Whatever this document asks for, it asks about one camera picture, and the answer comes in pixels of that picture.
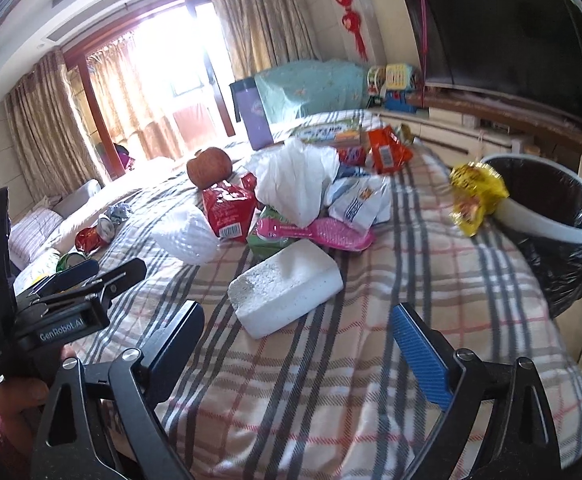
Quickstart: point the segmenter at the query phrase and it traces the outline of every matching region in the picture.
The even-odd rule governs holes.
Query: purple bottle
[[[247,77],[229,85],[233,95],[235,119],[244,120],[248,142],[254,150],[273,144],[273,135],[268,127],[264,105],[255,78]]]

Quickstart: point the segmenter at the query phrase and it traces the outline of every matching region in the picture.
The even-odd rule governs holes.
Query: orange snack bag
[[[378,173],[395,173],[413,158],[413,152],[398,140],[390,126],[371,130],[368,135]]]

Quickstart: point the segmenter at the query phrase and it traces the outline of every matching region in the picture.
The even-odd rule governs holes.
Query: green package
[[[283,224],[290,224],[286,218],[281,216],[280,213],[271,206],[264,206],[264,209],[260,213],[260,218],[275,218]],[[280,238],[279,240],[266,240],[260,238],[256,231],[256,226],[253,226],[253,229],[251,229],[251,232],[247,236],[248,246],[253,254],[260,260],[266,260],[274,254],[279,253],[283,248],[288,247],[297,240],[298,238]]]

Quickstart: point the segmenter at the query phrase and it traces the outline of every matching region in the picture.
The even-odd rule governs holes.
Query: pink hairbrush
[[[360,234],[334,218],[318,218],[305,229],[274,218],[263,218],[258,221],[256,230],[264,240],[308,238],[318,245],[356,253],[367,249],[375,240],[372,232]]]

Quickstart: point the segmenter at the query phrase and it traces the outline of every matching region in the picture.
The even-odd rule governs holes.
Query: sheer curtain
[[[22,174],[38,202],[92,178],[110,179],[87,138],[59,50],[44,56],[4,100]]]
[[[146,88],[135,59],[133,33],[88,58],[93,89],[113,142],[138,160],[188,153],[186,144],[160,103]]]
[[[212,0],[235,79],[299,59],[316,59],[298,0]]]

